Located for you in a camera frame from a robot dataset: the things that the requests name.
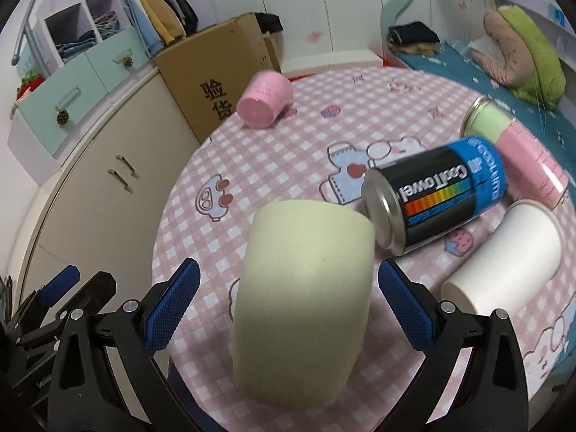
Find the cream green plastic cup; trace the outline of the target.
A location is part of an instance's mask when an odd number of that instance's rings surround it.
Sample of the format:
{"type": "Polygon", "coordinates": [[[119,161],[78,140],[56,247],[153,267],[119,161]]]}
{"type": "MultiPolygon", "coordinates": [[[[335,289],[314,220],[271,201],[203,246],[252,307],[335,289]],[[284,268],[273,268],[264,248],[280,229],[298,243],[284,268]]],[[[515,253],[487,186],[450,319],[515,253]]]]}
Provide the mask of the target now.
{"type": "Polygon", "coordinates": [[[344,206],[275,201],[255,213],[231,333],[241,390],[282,408],[338,399],[362,349],[374,252],[373,224],[344,206]]]}

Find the white paper cup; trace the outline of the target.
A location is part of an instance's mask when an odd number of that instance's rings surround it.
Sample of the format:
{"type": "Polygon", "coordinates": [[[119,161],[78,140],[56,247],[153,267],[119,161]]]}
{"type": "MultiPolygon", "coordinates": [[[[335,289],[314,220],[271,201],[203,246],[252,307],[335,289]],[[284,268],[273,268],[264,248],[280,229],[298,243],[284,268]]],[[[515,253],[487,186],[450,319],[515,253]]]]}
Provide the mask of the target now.
{"type": "Polygon", "coordinates": [[[494,232],[441,286],[444,300],[461,311],[517,314],[561,267],[563,231],[545,205],[520,200],[494,232]]]}

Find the pink plastic cup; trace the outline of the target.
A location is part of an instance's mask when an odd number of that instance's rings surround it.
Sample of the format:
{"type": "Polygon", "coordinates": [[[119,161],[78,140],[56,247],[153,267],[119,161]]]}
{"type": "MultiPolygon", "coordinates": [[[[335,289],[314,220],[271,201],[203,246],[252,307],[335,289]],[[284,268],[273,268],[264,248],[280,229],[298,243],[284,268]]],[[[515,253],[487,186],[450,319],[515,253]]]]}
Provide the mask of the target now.
{"type": "Polygon", "coordinates": [[[294,88],[291,81],[274,70],[257,72],[236,104],[242,122],[253,129],[266,129],[291,103],[294,88]]]}

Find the teal drawer unit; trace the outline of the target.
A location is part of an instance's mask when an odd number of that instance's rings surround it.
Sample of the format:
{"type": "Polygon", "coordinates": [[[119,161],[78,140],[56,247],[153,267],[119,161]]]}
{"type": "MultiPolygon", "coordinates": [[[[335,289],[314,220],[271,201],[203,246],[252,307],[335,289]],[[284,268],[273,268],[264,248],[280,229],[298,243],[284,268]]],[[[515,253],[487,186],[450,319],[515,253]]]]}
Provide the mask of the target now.
{"type": "Polygon", "coordinates": [[[147,62],[137,30],[130,26],[80,53],[35,89],[28,88],[14,102],[11,115],[20,114],[53,155],[93,107],[147,62]]]}

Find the black blue CoolTowel can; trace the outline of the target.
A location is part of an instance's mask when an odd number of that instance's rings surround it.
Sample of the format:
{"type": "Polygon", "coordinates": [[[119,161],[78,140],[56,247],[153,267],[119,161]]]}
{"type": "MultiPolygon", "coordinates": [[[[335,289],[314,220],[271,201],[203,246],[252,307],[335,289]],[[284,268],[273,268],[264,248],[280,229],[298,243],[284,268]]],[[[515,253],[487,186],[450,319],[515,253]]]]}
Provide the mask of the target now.
{"type": "Polygon", "coordinates": [[[507,188],[504,162],[480,136],[369,169],[361,187],[376,243],[402,256],[475,219],[507,188]]]}

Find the red plush toy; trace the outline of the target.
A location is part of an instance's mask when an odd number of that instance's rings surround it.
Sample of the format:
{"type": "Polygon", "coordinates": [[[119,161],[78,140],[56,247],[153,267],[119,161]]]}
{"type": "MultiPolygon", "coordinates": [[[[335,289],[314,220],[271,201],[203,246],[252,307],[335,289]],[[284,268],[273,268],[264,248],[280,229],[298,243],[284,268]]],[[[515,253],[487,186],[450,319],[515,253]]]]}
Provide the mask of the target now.
{"type": "Polygon", "coordinates": [[[45,78],[40,73],[33,70],[26,71],[17,90],[17,99],[21,99],[27,92],[33,92],[44,81],[45,78]]]}

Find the green pink transparent canister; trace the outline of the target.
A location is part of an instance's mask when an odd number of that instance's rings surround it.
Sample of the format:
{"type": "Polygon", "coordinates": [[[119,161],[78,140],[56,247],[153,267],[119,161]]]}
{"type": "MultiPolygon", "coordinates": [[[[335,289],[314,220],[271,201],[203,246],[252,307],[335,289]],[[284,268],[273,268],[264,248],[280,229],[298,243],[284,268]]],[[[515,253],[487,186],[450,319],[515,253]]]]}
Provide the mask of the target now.
{"type": "Polygon", "coordinates": [[[494,145],[513,200],[535,200],[551,210],[561,203],[568,189],[567,173],[540,140],[494,100],[480,96],[473,102],[460,135],[481,136],[494,145]]]}

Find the brown cardboard box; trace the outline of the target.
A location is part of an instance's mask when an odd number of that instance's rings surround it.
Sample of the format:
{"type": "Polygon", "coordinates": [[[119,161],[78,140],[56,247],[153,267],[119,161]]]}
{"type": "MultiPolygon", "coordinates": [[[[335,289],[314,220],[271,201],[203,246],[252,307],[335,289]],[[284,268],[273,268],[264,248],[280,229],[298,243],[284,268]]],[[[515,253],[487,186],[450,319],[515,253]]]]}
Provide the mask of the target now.
{"type": "Polygon", "coordinates": [[[154,63],[199,141],[235,113],[252,77],[273,67],[254,13],[201,30],[161,51],[154,63]]]}

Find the silver stair handrail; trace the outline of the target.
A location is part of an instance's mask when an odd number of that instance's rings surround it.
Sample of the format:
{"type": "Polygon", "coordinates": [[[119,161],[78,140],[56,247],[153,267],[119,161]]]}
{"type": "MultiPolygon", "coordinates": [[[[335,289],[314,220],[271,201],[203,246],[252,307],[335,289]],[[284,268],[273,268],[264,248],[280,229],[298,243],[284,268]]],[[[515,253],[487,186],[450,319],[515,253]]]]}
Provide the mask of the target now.
{"type": "Polygon", "coordinates": [[[15,40],[15,49],[11,59],[11,66],[16,66],[19,63],[19,58],[21,57],[23,40],[26,37],[26,26],[28,26],[28,20],[30,13],[33,9],[35,0],[28,0],[26,5],[26,11],[23,14],[23,19],[21,26],[19,27],[19,32],[17,39],[15,40]]]}

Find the hanging clothes row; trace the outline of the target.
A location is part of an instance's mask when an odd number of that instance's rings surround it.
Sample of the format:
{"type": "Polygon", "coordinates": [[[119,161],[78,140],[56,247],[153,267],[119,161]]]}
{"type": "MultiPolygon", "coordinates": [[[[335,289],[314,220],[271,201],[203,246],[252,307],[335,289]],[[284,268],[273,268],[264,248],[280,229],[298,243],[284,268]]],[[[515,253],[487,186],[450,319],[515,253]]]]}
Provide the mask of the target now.
{"type": "Polygon", "coordinates": [[[122,0],[147,56],[197,33],[198,16],[188,0],[122,0]]]}

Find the purple white shelf staircase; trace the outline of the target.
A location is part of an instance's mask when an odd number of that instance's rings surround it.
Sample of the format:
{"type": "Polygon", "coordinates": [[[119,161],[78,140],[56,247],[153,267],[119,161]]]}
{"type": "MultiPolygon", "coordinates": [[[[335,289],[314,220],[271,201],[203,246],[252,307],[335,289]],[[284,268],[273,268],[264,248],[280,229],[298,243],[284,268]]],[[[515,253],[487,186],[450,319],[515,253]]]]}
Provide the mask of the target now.
{"type": "Polygon", "coordinates": [[[30,47],[36,47],[51,75],[70,59],[59,53],[59,46],[76,42],[84,34],[92,34],[96,42],[107,39],[103,17],[114,13],[117,26],[123,31],[131,26],[121,0],[36,0],[31,10],[30,47]]]}

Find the pink checkered tablecloth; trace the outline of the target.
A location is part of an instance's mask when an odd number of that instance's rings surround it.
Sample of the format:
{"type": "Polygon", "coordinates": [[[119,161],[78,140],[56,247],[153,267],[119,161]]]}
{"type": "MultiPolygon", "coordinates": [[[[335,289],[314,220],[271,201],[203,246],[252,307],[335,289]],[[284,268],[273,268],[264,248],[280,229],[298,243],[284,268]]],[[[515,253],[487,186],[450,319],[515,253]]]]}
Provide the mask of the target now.
{"type": "Polygon", "coordinates": [[[230,314],[256,210],[290,199],[357,209],[370,166],[457,139],[480,83],[388,67],[327,72],[294,90],[292,108],[274,127],[248,129],[233,116],[205,140],[181,171],[158,228],[155,281],[186,258],[201,269],[169,351],[178,394],[207,431],[370,431],[423,360],[374,291],[363,351],[332,406],[279,410],[234,384],[230,314]]]}

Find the red storage box white top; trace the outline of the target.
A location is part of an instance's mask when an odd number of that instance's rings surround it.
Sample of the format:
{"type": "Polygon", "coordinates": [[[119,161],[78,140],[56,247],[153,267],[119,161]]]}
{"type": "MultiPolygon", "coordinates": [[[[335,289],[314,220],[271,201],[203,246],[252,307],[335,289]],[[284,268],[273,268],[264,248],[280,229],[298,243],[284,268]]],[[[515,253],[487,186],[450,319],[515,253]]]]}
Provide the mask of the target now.
{"type": "Polygon", "coordinates": [[[384,59],[369,49],[361,49],[284,59],[280,63],[281,72],[287,78],[300,78],[354,66],[382,67],[384,59]]]}

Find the green pink rolled blanket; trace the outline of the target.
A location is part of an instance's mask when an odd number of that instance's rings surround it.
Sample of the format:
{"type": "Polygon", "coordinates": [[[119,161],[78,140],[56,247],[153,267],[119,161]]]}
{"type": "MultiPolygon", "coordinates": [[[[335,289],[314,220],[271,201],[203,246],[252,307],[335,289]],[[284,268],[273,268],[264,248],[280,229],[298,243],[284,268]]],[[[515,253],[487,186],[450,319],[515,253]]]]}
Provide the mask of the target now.
{"type": "Polygon", "coordinates": [[[486,11],[483,26],[503,59],[499,62],[472,49],[472,60],[517,98],[557,109],[565,77],[557,52],[534,20],[518,6],[501,6],[486,11]]]}

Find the folded dark clothes pile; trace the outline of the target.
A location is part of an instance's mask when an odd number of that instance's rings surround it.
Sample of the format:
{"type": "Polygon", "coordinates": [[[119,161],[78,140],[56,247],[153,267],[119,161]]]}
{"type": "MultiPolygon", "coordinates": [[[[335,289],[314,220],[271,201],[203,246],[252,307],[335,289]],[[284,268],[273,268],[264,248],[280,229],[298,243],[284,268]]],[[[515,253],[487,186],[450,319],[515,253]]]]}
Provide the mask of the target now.
{"type": "Polygon", "coordinates": [[[391,26],[387,33],[388,47],[395,52],[431,57],[440,49],[437,34],[423,22],[391,26]]]}

